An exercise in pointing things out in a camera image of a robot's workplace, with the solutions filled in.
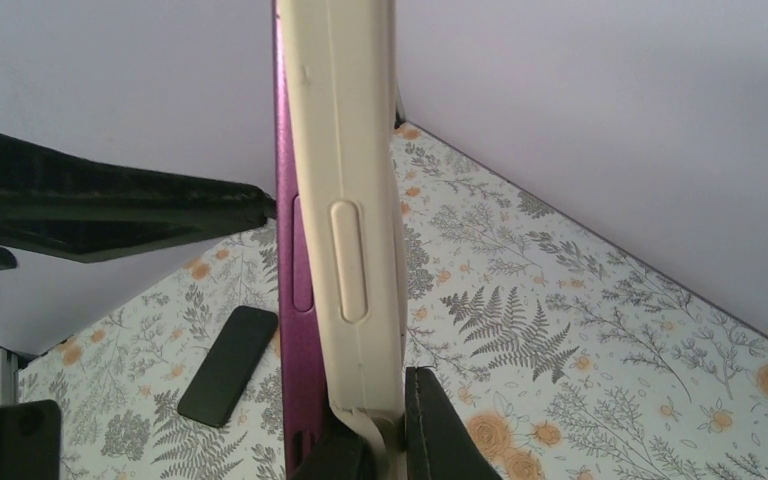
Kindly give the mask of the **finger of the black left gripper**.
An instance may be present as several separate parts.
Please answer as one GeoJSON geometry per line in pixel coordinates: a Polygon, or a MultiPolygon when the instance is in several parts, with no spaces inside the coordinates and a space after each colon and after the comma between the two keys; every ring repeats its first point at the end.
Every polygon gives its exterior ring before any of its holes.
{"type": "Polygon", "coordinates": [[[259,187],[99,163],[0,133],[0,247],[97,263],[258,229],[259,187]]]}

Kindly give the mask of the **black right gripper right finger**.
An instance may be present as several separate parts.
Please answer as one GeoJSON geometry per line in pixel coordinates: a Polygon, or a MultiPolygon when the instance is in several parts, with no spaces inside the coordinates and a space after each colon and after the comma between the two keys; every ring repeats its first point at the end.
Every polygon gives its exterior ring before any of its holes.
{"type": "Polygon", "coordinates": [[[500,480],[428,367],[409,367],[405,384],[407,478],[500,480]]]}

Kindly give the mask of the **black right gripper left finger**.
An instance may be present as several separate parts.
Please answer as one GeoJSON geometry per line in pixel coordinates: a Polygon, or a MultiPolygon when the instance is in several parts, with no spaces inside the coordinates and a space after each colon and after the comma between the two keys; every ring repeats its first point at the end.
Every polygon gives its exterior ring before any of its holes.
{"type": "Polygon", "coordinates": [[[293,480],[373,478],[374,459],[366,442],[355,433],[325,435],[292,476],[293,480]]]}

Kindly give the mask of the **black phone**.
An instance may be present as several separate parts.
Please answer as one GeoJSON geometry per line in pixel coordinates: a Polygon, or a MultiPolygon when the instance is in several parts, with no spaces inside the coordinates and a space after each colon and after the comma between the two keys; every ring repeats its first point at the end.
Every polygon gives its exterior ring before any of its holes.
{"type": "Polygon", "coordinates": [[[177,413],[209,427],[225,426],[278,325],[273,312],[235,308],[179,399],[177,413]]]}

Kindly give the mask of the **beige phone case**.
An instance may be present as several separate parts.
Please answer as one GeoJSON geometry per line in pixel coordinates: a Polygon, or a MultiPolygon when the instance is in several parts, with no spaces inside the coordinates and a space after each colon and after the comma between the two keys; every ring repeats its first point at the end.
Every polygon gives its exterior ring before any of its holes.
{"type": "Polygon", "coordinates": [[[406,266],[391,1],[277,5],[329,406],[402,479],[406,266]]]}

